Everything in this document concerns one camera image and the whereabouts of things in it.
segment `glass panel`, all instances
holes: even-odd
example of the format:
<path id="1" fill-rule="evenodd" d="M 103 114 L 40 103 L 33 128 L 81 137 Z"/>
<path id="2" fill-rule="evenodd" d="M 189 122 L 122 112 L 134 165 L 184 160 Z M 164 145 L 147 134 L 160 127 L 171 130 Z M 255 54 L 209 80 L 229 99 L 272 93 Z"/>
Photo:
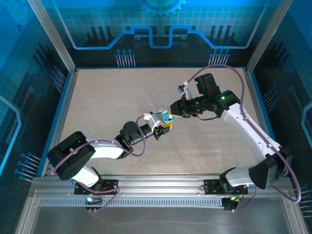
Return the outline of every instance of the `glass panel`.
<path id="1" fill-rule="evenodd" d="M 245 66 L 277 0 L 44 0 L 78 67 Z"/>
<path id="2" fill-rule="evenodd" d="M 15 233 L 68 71 L 27 1 L 0 15 L 0 233 Z"/>
<path id="3" fill-rule="evenodd" d="M 294 0 L 254 70 L 276 139 L 294 152 L 292 166 L 301 187 L 307 184 L 309 189 L 312 186 L 311 16 L 311 1 Z M 310 200 L 308 194 L 303 195 L 303 201 Z"/>

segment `white robotic arm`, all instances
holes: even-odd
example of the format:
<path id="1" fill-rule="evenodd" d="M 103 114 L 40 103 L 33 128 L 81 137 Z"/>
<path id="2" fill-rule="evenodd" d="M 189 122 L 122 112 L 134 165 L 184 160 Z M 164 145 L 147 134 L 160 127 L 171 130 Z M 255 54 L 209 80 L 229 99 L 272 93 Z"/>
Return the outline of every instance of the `white robotic arm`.
<path id="1" fill-rule="evenodd" d="M 87 145 L 89 140 L 81 132 L 76 132 L 69 136 L 48 154 L 52 165 L 57 167 L 55 171 L 60 179 L 74 179 L 87 187 L 92 187 L 101 178 L 94 168 L 89 169 L 85 166 L 89 160 L 93 158 L 125 158 L 128 153 L 123 149 L 131 152 L 133 150 L 131 146 L 143 141 L 143 138 L 154 135 L 158 139 L 161 135 L 169 132 L 174 116 L 184 118 L 196 117 L 198 114 L 208 110 L 215 112 L 217 117 L 236 129 L 238 134 L 249 144 L 252 154 L 257 161 L 255 165 L 245 168 L 231 168 L 220 175 L 220 181 L 223 183 L 222 186 L 225 188 L 225 191 L 239 185 L 250 184 L 255 184 L 257 187 L 265 189 L 268 185 L 275 182 L 279 175 L 284 173 L 284 164 L 280 163 L 272 147 L 281 151 L 281 146 L 258 126 L 245 109 L 243 109 L 244 114 L 242 114 L 240 100 L 231 91 L 220 92 L 211 74 L 197 77 L 195 83 L 202 96 L 192 98 L 191 93 L 184 85 L 179 86 L 182 94 L 185 94 L 180 100 L 174 102 L 163 113 L 144 114 L 144 119 L 147 123 L 141 127 L 135 122 L 127 122 L 120 134 L 112 140 L 115 145 L 110 144 L 110 141 L 104 144 L 102 142 L 92 142 L 91 144 L 90 142 Z M 63 161 L 70 152 L 82 144 L 87 146 L 76 152 L 74 157 Z"/>

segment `beige table surface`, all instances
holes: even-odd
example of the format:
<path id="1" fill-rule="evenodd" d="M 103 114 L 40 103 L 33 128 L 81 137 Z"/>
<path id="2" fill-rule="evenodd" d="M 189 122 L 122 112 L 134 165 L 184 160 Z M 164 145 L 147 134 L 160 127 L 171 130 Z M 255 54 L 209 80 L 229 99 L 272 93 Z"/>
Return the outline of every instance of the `beige table surface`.
<path id="1" fill-rule="evenodd" d="M 168 108 L 180 99 L 178 85 L 189 79 L 197 68 L 142 68 L 79 70 L 61 140 L 75 131 L 92 139 L 113 139 L 123 124 L 135 121 L 147 112 Z M 237 68 L 243 76 L 243 70 Z M 221 91 L 232 90 L 238 97 L 238 76 L 226 68 L 207 69 Z M 251 96 L 246 86 L 244 106 L 257 121 Z M 194 82 L 189 85 L 194 97 L 199 96 Z M 213 117 L 214 113 L 202 116 Z M 140 153 L 142 143 L 134 146 Z M 92 159 L 102 174 L 171 174 L 221 173 L 231 167 L 255 163 L 248 145 L 234 129 L 220 119 L 201 121 L 177 118 L 172 130 L 159 141 L 147 139 L 141 157 L 125 159 Z"/>

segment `green led light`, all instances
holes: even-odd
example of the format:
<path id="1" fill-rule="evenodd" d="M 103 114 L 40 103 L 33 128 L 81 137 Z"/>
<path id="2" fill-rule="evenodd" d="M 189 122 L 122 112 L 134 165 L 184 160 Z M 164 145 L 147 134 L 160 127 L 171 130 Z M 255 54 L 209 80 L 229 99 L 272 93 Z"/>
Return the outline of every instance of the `green led light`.
<path id="1" fill-rule="evenodd" d="M 89 197 L 87 197 L 87 202 L 92 202 L 92 197 L 91 196 L 89 196 Z"/>

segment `gear graphic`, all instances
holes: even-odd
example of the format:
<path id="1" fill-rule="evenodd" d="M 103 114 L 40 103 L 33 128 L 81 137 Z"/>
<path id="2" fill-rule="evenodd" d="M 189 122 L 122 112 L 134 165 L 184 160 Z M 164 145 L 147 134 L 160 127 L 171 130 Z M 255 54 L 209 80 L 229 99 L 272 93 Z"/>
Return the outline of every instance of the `gear graphic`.
<path id="1" fill-rule="evenodd" d="M 176 10 L 181 10 L 181 5 L 186 4 L 186 0 L 139 0 L 141 10 L 145 10 L 147 14 L 152 16 L 163 17 L 169 16 L 170 13 L 175 14 Z"/>
<path id="2" fill-rule="evenodd" d="M 6 6 L 8 12 L 18 24 L 27 19 L 29 14 L 27 0 L 0 0 L 0 5 L 1 3 Z"/>

